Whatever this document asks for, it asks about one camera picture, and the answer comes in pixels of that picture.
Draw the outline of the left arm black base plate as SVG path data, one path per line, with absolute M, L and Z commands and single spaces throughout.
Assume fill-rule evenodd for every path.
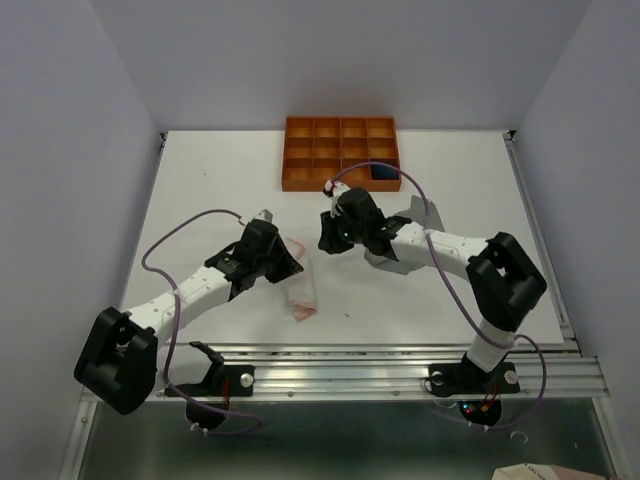
M 191 397 L 246 398 L 253 395 L 254 380 L 253 365 L 211 365 L 199 381 L 183 382 L 178 387 Z

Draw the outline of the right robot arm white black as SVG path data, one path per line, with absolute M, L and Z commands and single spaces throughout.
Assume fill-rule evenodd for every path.
M 385 216 L 365 189 L 327 182 L 331 209 L 321 214 L 318 248 L 344 253 L 357 245 L 377 269 L 407 275 L 431 267 L 441 275 L 469 282 L 482 320 L 460 366 L 463 384 L 482 390 L 496 378 L 496 367 L 514 343 L 524 318 L 547 290 L 547 282 L 512 235 L 490 239 L 428 229 L 414 217 Z

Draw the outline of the navy blue underwear white trim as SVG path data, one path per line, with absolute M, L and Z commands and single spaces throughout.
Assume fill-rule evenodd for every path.
M 371 179 L 375 181 L 398 180 L 399 173 L 396 167 L 388 162 L 372 161 L 370 163 Z

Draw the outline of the white pink grey underwear pile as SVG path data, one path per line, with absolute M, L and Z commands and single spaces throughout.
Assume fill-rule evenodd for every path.
M 290 237 L 287 240 L 295 242 L 300 251 L 296 255 L 304 271 L 284 281 L 284 289 L 291 313 L 297 322 L 302 322 L 318 312 L 318 300 L 313 277 L 313 269 L 309 251 L 304 244 Z

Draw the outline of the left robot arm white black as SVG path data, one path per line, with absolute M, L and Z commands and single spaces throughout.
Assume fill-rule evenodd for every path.
M 135 411 L 158 388 L 157 352 L 180 328 L 232 301 L 263 277 L 277 284 L 304 271 L 303 254 L 266 220 L 250 221 L 240 239 L 207 259 L 186 280 L 124 312 L 100 312 L 73 376 L 116 412 Z

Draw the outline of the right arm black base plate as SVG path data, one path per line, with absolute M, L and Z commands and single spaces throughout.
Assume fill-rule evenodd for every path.
M 431 364 L 425 379 L 429 391 L 440 398 L 470 397 L 487 393 L 517 394 L 521 391 L 515 365 L 499 363 L 487 373 L 472 363 Z

